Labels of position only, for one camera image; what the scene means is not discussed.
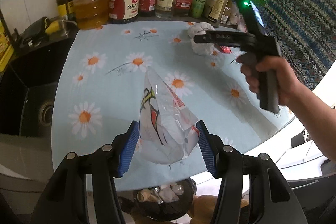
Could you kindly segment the person's right forearm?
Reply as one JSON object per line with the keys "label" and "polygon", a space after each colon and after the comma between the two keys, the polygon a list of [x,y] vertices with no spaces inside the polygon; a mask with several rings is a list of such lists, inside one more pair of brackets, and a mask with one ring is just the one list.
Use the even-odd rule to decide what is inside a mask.
{"label": "person's right forearm", "polygon": [[335,109],[301,83],[295,85],[286,105],[304,125],[319,150],[335,161]]}

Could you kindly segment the person's right hand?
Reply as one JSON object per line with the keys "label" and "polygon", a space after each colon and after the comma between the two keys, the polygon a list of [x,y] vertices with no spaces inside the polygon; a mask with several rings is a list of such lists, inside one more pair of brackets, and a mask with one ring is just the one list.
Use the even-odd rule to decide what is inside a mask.
{"label": "person's right hand", "polygon": [[259,80],[252,76],[255,69],[258,73],[274,70],[278,82],[278,102],[281,106],[289,106],[290,98],[295,95],[300,82],[297,79],[289,63],[282,57],[266,56],[254,68],[243,61],[243,56],[239,56],[236,61],[241,64],[240,71],[245,76],[251,92],[259,94]]}

